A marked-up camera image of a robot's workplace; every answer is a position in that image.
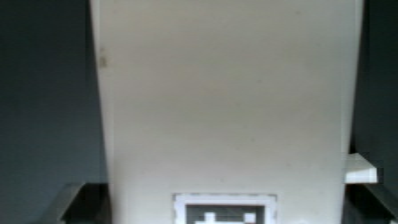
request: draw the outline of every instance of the white rectangular object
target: white rectangular object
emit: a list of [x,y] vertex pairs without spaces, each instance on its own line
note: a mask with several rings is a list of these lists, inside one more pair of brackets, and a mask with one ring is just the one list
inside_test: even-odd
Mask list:
[[176,193],[277,195],[338,224],[359,0],[92,0],[114,223],[172,224]]

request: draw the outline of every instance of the dark background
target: dark background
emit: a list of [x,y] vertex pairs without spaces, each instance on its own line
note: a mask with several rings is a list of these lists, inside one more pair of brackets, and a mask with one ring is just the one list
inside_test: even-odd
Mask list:
[[[352,151],[398,197],[398,1],[366,6]],[[67,183],[107,182],[89,24],[85,0],[0,0],[3,224],[39,219]]]
[[0,0],[0,223],[34,222],[62,186],[103,182],[83,0]]

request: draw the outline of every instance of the white panel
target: white panel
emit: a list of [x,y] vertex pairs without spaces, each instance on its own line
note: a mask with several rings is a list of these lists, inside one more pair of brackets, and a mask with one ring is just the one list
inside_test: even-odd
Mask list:
[[359,153],[350,154],[346,158],[345,183],[377,183],[377,167],[371,165]]
[[338,224],[361,4],[94,3],[115,223],[170,224],[174,193],[263,193],[279,224]]

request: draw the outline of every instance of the gray wall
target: gray wall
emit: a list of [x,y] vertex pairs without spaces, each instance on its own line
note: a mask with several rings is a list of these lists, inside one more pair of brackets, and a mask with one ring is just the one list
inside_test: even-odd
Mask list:
[[0,223],[69,182],[107,181],[83,0],[0,1]]
[[[83,0],[0,1],[0,223],[32,222],[69,182],[107,181]],[[398,1],[369,0],[355,148],[398,196]]]

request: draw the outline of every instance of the black surface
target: black surface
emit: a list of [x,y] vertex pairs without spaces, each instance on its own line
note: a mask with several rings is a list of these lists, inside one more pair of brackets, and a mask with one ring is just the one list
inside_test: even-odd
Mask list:
[[105,182],[87,0],[0,1],[0,223],[67,183]]
[[85,184],[62,216],[66,224],[110,224],[108,185]]

